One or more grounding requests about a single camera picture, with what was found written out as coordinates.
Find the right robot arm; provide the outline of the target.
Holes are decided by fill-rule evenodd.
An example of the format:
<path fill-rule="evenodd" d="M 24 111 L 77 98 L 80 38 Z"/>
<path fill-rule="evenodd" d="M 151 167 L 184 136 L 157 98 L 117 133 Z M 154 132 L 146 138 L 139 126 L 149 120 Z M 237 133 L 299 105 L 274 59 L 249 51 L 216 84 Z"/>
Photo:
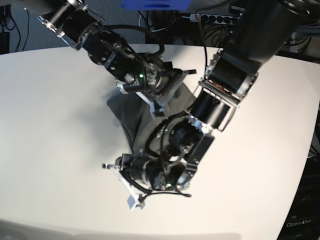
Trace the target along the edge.
<path fill-rule="evenodd" d="M 196 70 L 164 62 L 165 46 L 149 30 L 134 25 L 105 25 L 82 0 L 22 0 L 39 21 L 75 50 L 84 49 L 92 62 L 111 73 L 123 94 L 135 93 L 149 105 L 153 117 L 164 117 L 166 106 L 187 75 Z M 116 30 L 134 30 L 154 39 L 156 52 L 137 53 Z"/>

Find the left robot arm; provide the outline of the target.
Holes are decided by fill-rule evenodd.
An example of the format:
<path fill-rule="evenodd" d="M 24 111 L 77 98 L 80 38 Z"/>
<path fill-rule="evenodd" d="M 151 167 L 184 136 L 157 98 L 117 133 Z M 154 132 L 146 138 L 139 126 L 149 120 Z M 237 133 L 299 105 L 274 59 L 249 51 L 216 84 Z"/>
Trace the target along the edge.
<path fill-rule="evenodd" d="M 131 210 L 145 206 L 151 195 L 182 195 L 198 164 L 222 132 L 255 83 L 259 69 L 272 58 L 304 21 L 317 0 L 251 0 L 229 35 L 223 50 L 205 65 L 198 96 L 188 95 L 183 109 L 150 129 L 143 111 L 152 104 L 124 87 L 107 106 L 120 121 L 132 144 L 114 164 L 105 164 L 127 188 Z"/>

